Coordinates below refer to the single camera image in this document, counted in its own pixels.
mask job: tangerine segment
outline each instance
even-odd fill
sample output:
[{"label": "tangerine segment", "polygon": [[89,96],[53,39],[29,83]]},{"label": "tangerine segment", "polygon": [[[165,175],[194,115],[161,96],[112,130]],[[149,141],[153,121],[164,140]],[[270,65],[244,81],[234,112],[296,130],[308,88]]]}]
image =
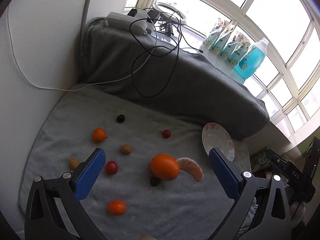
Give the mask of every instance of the tangerine segment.
[{"label": "tangerine segment", "polygon": [[203,179],[203,172],[199,164],[188,157],[182,157],[176,159],[180,169],[185,170],[196,178],[197,181]]}]

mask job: window frame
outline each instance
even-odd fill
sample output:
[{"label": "window frame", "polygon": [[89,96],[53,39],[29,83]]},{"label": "window frame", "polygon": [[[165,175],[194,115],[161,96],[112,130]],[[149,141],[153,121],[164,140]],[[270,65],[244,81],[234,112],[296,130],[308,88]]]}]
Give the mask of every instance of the window frame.
[{"label": "window frame", "polygon": [[[151,7],[154,1],[156,0],[138,0],[137,7],[139,8]],[[229,19],[231,19],[231,23],[233,25],[235,26],[239,25],[239,27],[242,28],[248,35],[250,35],[250,37],[254,41],[259,41],[263,37],[269,40],[269,38],[263,33],[263,31],[249,17],[246,16],[246,12],[254,0],[245,0],[241,7],[238,7],[236,4],[234,4],[230,0],[201,0],[201,1],[212,6],[213,8],[215,8],[216,10],[220,11],[222,14],[227,16]],[[290,57],[288,62],[284,62],[279,52],[276,50],[272,42],[269,40],[267,55],[271,60],[271,62],[275,65],[279,73],[271,81],[271,83],[268,86],[265,86],[259,80],[259,78],[256,77],[255,75],[252,76],[253,79],[258,83],[258,85],[262,87],[262,92],[257,96],[257,98],[262,99],[266,94],[268,94],[273,100],[273,102],[276,104],[276,106],[279,108],[279,111],[270,118],[270,121],[273,124],[277,124],[282,118],[284,118],[291,135],[293,135],[295,132],[293,131],[292,125],[287,117],[287,114],[290,111],[292,111],[292,109],[294,109],[297,105],[299,105],[303,114],[305,115],[305,118],[307,119],[307,122],[310,120],[310,117],[307,111],[305,110],[301,100],[307,95],[307,93],[311,90],[313,85],[316,83],[317,79],[320,77],[320,61],[318,62],[316,68],[314,69],[310,77],[306,80],[306,82],[300,89],[298,89],[293,79],[293,76],[290,72],[290,68],[293,66],[293,64],[295,63],[295,61],[297,60],[297,58],[300,56],[301,52],[305,48],[314,28],[316,29],[317,34],[320,38],[320,25],[315,20],[316,16],[313,15],[313,12],[311,12],[308,9],[308,6],[305,4],[304,0],[300,0],[300,2],[302,3],[303,7],[305,8],[310,18],[310,23],[301,42],[293,52],[292,56]],[[188,29],[203,38],[203,35],[200,35],[198,32],[190,28]],[[272,95],[272,93],[270,93],[270,90],[278,83],[278,81],[281,78],[284,79],[285,83],[287,84],[292,94],[292,98],[283,107],[281,107],[281,105],[276,100],[276,98]]]}]

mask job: blue bottle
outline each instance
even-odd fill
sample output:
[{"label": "blue bottle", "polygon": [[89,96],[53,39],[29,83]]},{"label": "blue bottle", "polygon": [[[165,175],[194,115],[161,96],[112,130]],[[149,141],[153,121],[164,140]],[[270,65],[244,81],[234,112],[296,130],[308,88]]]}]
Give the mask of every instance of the blue bottle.
[{"label": "blue bottle", "polygon": [[244,79],[252,76],[257,68],[260,67],[267,54],[268,44],[269,41],[266,38],[253,43],[238,65],[236,65],[236,70]]}]

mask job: cherry tomato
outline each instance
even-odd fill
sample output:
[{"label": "cherry tomato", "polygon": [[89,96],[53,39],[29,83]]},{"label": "cherry tomato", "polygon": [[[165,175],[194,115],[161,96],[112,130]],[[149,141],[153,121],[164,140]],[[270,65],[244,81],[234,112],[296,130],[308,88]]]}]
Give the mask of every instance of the cherry tomato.
[{"label": "cherry tomato", "polygon": [[116,174],[118,172],[118,164],[115,161],[109,161],[107,162],[105,169],[110,175]]},{"label": "cherry tomato", "polygon": [[171,132],[169,131],[169,130],[164,130],[163,132],[162,132],[162,137],[163,138],[169,138],[171,136]]}]

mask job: floral plate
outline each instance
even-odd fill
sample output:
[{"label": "floral plate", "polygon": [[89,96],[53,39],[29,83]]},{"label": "floral plate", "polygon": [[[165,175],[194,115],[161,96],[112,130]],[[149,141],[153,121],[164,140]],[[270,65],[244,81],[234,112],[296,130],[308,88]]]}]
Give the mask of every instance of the floral plate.
[{"label": "floral plate", "polygon": [[235,147],[230,135],[221,125],[207,123],[202,129],[202,143],[207,155],[212,148],[218,147],[229,161],[233,161]]}]

